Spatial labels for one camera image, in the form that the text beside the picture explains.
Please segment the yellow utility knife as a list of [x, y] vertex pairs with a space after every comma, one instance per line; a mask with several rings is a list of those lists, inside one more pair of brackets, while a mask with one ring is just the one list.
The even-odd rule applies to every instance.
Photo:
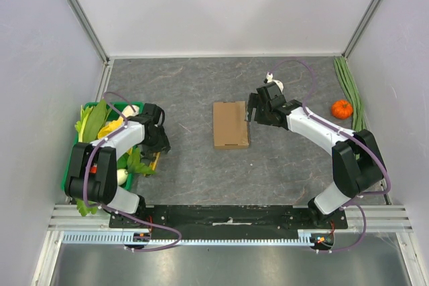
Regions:
[[149, 163], [149, 167], [150, 167], [150, 169], [151, 169], [152, 171], [155, 171], [155, 170], [156, 170], [156, 167], [157, 167], [157, 165], [158, 165], [159, 158], [160, 158], [160, 152], [154, 153], [154, 154], [151, 156], [150, 163]]

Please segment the brown cardboard box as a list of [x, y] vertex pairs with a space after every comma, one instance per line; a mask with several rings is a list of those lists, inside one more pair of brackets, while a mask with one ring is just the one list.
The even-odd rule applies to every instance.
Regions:
[[214, 148], [246, 149], [250, 145], [246, 103], [214, 102], [212, 111]]

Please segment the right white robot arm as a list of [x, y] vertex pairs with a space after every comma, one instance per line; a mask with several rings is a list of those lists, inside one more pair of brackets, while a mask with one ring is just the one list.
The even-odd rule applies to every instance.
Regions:
[[387, 170], [370, 131], [355, 132], [318, 117], [301, 102], [287, 101], [273, 82], [249, 95], [245, 119], [299, 134], [331, 156], [333, 183], [308, 203], [306, 217], [315, 228], [324, 227], [333, 212], [387, 179]]

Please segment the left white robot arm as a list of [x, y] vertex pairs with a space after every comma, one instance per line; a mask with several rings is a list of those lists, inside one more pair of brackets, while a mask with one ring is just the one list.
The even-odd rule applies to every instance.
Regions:
[[63, 180], [65, 194], [89, 210], [123, 212], [131, 227], [142, 227], [147, 220], [145, 200], [123, 185], [133, 173], [153, 174], [144, 161], [170, 150], [164, 110], [150, 103], [118, 109], [101, 100], [82, 109], [80, 116], [78, 141]]

